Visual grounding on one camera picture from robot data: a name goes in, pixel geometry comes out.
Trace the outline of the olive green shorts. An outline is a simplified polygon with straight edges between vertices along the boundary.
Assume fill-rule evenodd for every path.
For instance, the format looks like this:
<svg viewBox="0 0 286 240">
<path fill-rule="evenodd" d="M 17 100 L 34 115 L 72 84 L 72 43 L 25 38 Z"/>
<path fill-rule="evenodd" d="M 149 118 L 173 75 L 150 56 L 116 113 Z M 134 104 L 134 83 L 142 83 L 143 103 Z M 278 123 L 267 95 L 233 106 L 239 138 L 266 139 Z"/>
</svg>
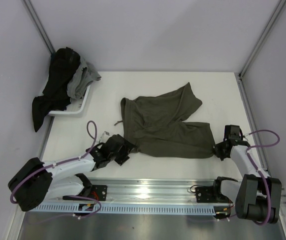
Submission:
<svg viewBox="0 0 286 240">
<path fill-rule="evenodd" d="M 135 151 L 152 157 L 207 159 L 215 140 L 208 122 L 188 122 L 203 102 L 191 84 L 159 95 L 120 101 L 123 137 Z"/>
</svg>

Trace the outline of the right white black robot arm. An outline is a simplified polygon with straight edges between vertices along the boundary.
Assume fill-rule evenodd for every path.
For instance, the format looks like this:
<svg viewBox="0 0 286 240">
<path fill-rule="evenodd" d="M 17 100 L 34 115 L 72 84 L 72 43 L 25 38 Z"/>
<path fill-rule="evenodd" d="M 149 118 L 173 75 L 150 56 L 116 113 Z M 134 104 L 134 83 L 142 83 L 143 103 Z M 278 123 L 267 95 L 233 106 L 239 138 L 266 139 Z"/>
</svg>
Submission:
<svg viewBox="0 0 286 240">
<path fill-rule="evenodd" d="M 226 125 L 223 141 L 213 148 L 220 160 L 231 159 L 242 180 L 219 176 L 213 182 L 211 196 L 217 202 L 226 198 L 234 203 L 238 218 L 257 225 L 275 224 L 279 220 L 282 183 L 273 178 L 255 160 L 252 150 L 265 145 L 250 145 L 238 125 Z"/>
</svg>

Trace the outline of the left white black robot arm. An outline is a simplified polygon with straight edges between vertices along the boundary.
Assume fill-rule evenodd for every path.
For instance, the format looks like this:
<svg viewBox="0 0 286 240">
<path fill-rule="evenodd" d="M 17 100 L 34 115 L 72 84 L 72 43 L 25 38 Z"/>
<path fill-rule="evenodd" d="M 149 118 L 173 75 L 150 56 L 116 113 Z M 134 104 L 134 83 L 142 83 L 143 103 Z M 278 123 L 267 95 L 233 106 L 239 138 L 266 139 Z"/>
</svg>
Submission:
<svg viewBox="0 0 286 240">
<path fill-rule="evenodd" d="M 106 167 L 111 161 L 122 166 L 136 146 L 119 134 L 92 145 L 80 156 L 49 163 L 29 159 L 9 181 L 10 202 L 24 212 L 35 209 L 45 200 L 103 201 L 105 186 L 96 186 L 86 176 Z"/>
</svg>

